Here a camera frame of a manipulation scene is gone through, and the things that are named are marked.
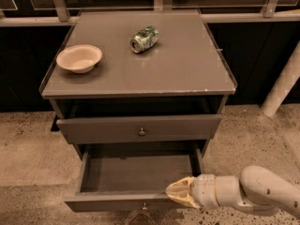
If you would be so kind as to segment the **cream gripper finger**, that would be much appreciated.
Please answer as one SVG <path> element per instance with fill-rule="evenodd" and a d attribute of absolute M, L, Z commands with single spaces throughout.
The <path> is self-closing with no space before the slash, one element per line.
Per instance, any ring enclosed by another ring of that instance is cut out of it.
<path fill-rule="evenodd" d="M 167 194 L 184 194 L 189 193 L 190 186 L 192 182 L 194 181 L 194 177 L 185 177 L 183 179 L 180 179 L 176 182 L 171 183 L 166 188 Z"/>
<path fill-rule="evenodd" d="M 184 195 L 183 197 L 180 197 L 179 195 L 171 195 L 169 194 L 168 197 L 176 202 L 180 203 L 186 207 L 192 207 L 192 208 L 200 208 L 200 206 L 195 202 L 192 196 L 189 194 Z"/>

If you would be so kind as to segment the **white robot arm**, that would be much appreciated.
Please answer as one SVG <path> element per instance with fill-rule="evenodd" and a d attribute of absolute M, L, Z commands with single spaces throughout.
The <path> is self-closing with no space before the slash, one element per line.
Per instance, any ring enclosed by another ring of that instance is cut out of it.
<path fill-rule="evenodd" d="M 187 207 L 273 216 L 279 209 L 300 218 L 300 188 L 261 166 L 245 167 L 238 177 L 201 174 L 185 177 L 166 188 L 167 196 Z"/>

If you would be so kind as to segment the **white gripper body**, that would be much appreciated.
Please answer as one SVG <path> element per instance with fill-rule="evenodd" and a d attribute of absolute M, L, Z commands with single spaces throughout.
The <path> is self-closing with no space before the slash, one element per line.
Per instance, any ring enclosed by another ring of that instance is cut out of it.
<path fill-rule="evenodd" d="M 219 208 L 216 195 L 216 177 L 213 174 L 201 174 L 191 183 L 190 194 L 198 207 L 214 210 Z"/>

